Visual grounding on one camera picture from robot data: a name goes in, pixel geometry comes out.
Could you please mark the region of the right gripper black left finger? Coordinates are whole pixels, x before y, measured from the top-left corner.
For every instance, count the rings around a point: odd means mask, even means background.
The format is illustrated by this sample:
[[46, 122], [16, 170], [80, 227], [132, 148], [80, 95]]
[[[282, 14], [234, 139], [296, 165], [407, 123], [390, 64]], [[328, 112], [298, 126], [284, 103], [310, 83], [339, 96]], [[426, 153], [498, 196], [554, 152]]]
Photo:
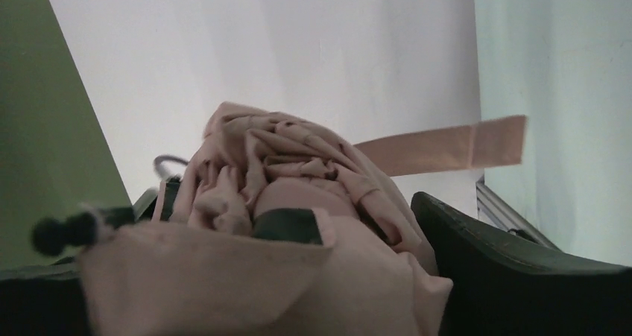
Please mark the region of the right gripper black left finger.
[[138, 211], [111, 207], [83, 211], [64, 220], [43, 218], [31, 230], [31, 245], [40, 254], [56, 257], [50, 265], [1, 272], [2, 335], [90, 335], [86, 302], [74, 258], [61, 256], [68, 247], [88, 247], [103, 241], [120, 226], [171, 216], [180, 187], [179, 176], [149, 190]]

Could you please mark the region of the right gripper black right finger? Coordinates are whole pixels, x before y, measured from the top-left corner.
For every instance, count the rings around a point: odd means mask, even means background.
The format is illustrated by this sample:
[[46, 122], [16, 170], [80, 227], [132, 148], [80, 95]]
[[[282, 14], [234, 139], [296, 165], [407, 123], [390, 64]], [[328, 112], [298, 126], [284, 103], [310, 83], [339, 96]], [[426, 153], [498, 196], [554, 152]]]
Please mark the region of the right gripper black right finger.
[[424, 192], [411, 208], [454, 283], [442, 335], [631, 333], [629, 267], [544, 247]]

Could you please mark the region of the pink black folding umbrella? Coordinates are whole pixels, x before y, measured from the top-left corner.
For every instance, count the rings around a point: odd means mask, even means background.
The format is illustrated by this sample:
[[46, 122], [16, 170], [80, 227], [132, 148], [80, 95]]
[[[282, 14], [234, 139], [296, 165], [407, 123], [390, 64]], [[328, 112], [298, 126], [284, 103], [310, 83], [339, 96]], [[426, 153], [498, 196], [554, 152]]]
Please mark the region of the pink black folding umbrella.
[[223, 103], [172, 213], [44, 218], [34, 249], [79, 247], [94, 335], [437, 335], [452, 290], [393, 177], [517, 165], [523, 115], [352, 145]]

